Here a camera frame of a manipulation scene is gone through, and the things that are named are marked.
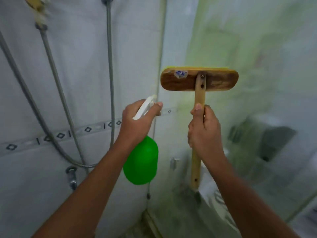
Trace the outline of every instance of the fingernail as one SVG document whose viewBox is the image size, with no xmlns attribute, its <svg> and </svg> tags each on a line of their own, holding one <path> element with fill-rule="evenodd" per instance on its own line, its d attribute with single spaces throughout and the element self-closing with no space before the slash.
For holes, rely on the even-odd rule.
<svg viewBox="0 0 317 238">
<path fill-rule="evenodd" d="M 197 103 L 197 104 L 195 105 L 195 110 L 199 110 L 199 109 L 202 109 L 202 106 L 201 106 L 200 103 Z"/>
</svg>

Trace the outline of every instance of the faucet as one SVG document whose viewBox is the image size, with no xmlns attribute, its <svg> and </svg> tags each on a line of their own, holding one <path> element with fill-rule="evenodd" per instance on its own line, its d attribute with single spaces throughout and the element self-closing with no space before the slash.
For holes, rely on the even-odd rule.
<svg viewBox="0 0 317 238">
<path fill-rule="evenodd" d="M 75 191 L 77 189 L 77 178 L 76 178 L 76 170 L 77 168 L 75 166 L 69 166 L 65 172 L 68 177 L 68 183 L 70 188 Z"/>
</svg>

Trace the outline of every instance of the decorative tile border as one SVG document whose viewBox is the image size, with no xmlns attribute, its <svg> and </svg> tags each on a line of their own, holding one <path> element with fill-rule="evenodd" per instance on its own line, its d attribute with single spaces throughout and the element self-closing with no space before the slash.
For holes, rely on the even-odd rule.
<svg viewBox="0 0 317 238">
<path fill-rule="evenodd" d="M 174 114 L 177 112 L 177 108 L 164 108 L 161 111 L 161 116 Z M 115 128 L 121 127 L 122 118 L 115 119 Z M 77 128 L 76 135 L 78 137 L 93 134 L 96 132 L 110 130 L 112 126 L 111 121 L 95 123 L 91 125 L 82 126 Z M 61 130 L 54 133 L 54 136 L 58 142 L 65 140 L 73 139 L 70 130 Z M 37 138 L 30 138 L 25 140 L 16 140 L 12 142 L 6 142 L 0 144 L 0 156 L 24 151 L 30 148 L 42 147 L 51 143 L 51 140 L 48 136 L 40 136 Z"/>
</svg>

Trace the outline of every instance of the hand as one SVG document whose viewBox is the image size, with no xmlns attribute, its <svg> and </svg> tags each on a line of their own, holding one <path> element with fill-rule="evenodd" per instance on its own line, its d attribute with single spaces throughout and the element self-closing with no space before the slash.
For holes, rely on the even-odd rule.
<svg viewBox="0 0 317 238">
<path fill-rule="evenodd" d="M 220 123 L 209 105 L 205 112 L 201 104 L 196 104 L 191 114 L 193 120 L 188 125 L 188 144 L 195 149 L 198 156 L 206 164 L 226 159 L 221 142 Z"/>
<path fill-rule="evenodd" d="M 145 99 L 136 101 L 133 104 L 126 106 L 122 112 L 122 124 L 117 140 L 130 144 L 133 148 L 137 146 L 147 136 L 152 121 L 155 116 L 159 116 L 163 107 L 162 102 L 154 104 L 151 109 L 138 120 L 133 117 L 144 103 Z"/>
</svg>

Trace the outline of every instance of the metal shower hose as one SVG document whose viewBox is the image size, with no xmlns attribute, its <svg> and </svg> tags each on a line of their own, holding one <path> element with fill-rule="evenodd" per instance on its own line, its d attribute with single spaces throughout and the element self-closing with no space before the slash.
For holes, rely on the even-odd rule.
<svg viewBox="0 0 317 238">
<path fill-rule="evenodd" d="M 6 44 L 6 41 L 2 35 L 2 32 L 0 31 L 0 46 L 1 46 L 1 49 L 6 57 L 6 59 L 8 60 L 8 63 L 14 73 L 14 76 L 16 77 L 26 99 L 28 100 L 33 112 L 34 112 L 34 115 L 36 116 L 39 124 L 41 125 L 43 131 L 45 132 L 45 134 L 47 136 L 50 137 L 51 141 L 52 141 L 52 144 L 53 146 L 55 147 L 55 149 L 58 151 L 58 153 L 66 160 L 68 161 L 69 163 L 75 165 L 75 166 L 78 166 L 78 167 L 81 167 L 81 168 L 93 168 L 97 165 L 96 164 L 91 164 L 91 165 L 87 165 L 84 161 L 84 158 L 83 158 L 83 155 L 80 151 L 80 148 L 79 148 L 79 145 L 78 145 L 78 142 L 77 142 L 77 138 L 76 138 L 76 134 L 75 134 L 75 129 L 74 129 L 74 125 L 73 125 L 73 121 L 71 119 L 71 116 L 70 116 L 70 112 L 69 112 L 69 109 L 67 107 L 67 104 L 66 104 L 66 99 L 65 99 L 65 96 L 64 96 L 64 93 L 62 91 L 62 87 L 61 87 L 61 83 L 60 83 L 60 80 L 58 78 L 58 74 L 57 74 L 57 69 L 55 67 L 55 64 L 54 64 L 54 60 L 53 60 L 53 57 L 52 57 L 52 53 L 51 53 L 51 50 L 50 50 L 50 46 L 49 46 L 49 43 L 48 43 L 48 40 L 47 40 L 47 36 L 46 36 L 46 30 L 44 29 L 39 29 L 40 30 L 40 33 L 41 33 L 41 37 L 42 37 L 42 40 L 43 40 L 43 44 L 45 46 L 45 50 L 46 50 L 46 54 L 48 56 L 48 59 L 49 59 L 49 63 L 50 63 L 50 66 L 51 66 L 51 69 L 52 69 L 52 73 L 53 73 L 53 76 L 54 76 L 54 79 L 55 79 L 55 83 L 56 83 L 56 86 L 57 86 L 57 89 L 58 89 L 58 92 L 59 92 L 59 95 L 60 95 L 60 98 L 61 98 L 61 102 L 63 104 L 63 108 L 64 108 L 64 111 L 65 111 L 65 114 L 66 114 L 66 117 L 67 117 L 67 120 L 68 120 L 68 123 L 69 123 L 69 126 L 70 126 L 70 130 L 71 130 L 71 133 L 72 133 L 72 136 L 74 138 L 74 141 L 75 141 L 75 144 L 76 144 L 76 147 L 78 149 L 78 152 L 80 154 L 80 157 L 81 157 L 81 161 L 82 163 L 80 162 L 77 162 L 76 160 L 74 160 L 72 157 L 70 157 L 64 150 L 63 148 L 59 145 L 58 141 L 55 139 L 54 135 L 50 132 L 49 128 L 47 127 L 24 79 L 22 78 L 22 75 L 17 67 L 17 64 L 15 63 L 14 61 L 14 58 L 12 56 L 12 54 L 10 53 L 10 50 L 8 48 L 8 45 Z M 108 62 L 109 62 L 109 79 L 110 79 L 110 95 L 111 95 L 111 141 L 110 141 L 110 147 L 113 146 L 113 142 L 114 142 L 114 128 L 115 128 L 115 125 L 114 125 L 114 90 L 113 90 L 113 66 L 112 66 L 112 45 L 111 45 L 111 5 L 107 5 L 107 44 L 108 44 Z"/>
</svg>

